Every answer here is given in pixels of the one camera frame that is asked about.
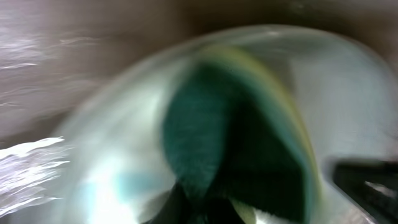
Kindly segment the white plate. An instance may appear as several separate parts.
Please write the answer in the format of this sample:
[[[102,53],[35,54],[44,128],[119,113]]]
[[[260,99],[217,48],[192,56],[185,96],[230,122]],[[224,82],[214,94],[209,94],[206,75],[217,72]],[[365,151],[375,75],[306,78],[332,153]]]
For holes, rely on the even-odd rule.
[[[58,129],[45,223],[396,223],[397,77],[320,30],[157,53]]]

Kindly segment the green sponge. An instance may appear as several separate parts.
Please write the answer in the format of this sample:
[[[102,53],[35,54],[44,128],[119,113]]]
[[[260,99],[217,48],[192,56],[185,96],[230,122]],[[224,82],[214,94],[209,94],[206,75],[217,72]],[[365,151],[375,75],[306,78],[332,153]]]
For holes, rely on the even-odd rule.
[[[292,95],[265,63],[232,46],[199,51],[170,99],[162,147],[177,182],[169,223],[243,223],[230,199],[311,223],[321,184]]]

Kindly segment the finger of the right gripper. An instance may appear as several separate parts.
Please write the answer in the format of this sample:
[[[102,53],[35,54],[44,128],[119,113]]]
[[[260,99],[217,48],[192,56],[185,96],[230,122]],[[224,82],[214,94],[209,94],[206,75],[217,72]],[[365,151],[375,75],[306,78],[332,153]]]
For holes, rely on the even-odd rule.
[[[337,160],[332,182],[375,223],[397,224],[397,162]]]

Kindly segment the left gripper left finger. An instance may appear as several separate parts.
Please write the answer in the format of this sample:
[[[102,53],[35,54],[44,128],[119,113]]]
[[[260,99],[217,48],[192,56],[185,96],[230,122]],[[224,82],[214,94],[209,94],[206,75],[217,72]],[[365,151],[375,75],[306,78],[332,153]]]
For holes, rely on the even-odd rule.
[[[168,201],[170,193],[170,190],[165,191],[147,199],[139,214],[139,223],[147,223],[158,215]]]

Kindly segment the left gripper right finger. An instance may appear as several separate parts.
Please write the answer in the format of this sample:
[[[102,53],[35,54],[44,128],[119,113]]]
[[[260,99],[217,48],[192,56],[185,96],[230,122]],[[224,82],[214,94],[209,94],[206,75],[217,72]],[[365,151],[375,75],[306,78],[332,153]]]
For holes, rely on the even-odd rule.
[[[229,201],[244,224],[256,224],[256,215],[251,206],[235,199],[230,199]]]

